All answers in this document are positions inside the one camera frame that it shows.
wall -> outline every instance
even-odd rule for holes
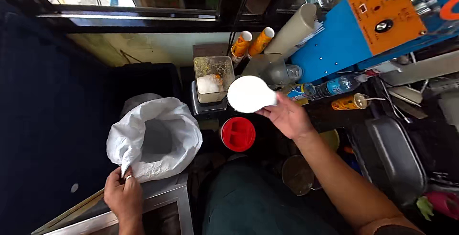
[[[104,187],[123,106],[111,71],[0,0],[1,234],[30,234]]]
[[[192,66],[193,45],[228,43],[230,33],[78,33],[67,36],[108,66],[137,63],[137,60]]]

dark green pants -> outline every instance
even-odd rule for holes
[[[206,181],[199,199],[203,235],[337,234],[281,180],[246,158],[228,162]]]

white scoop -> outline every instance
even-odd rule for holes
[[[265,106],[276,105],[277,95],[261,78],[243,76],[228,88],[228,103],[236,111],[254,113]]]

orange printed cup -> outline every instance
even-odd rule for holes
[[[240,33],[239,38],[231,47],[231,52],[235,57],[243,57],[246,53],[247,48],[250,45],[250,41],[252,40],[252,33],[248,31],[243,31]]]
[[[331,102],[331,107],[334,110],[366,109],[368,107],[368,101],[364,94],[356,93],[334,100]]]
[[[248,54],[251,57],[260,54],[273,37],[274,30],[271,27],[266,27],[249,47]]]

plastic bag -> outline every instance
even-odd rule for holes
[[[107,156],[123,176],[129,166],[139,182],[174,176],[201,147],[198,123],[177,98],[141,94],[124,103],[124,113],[107,139]]]

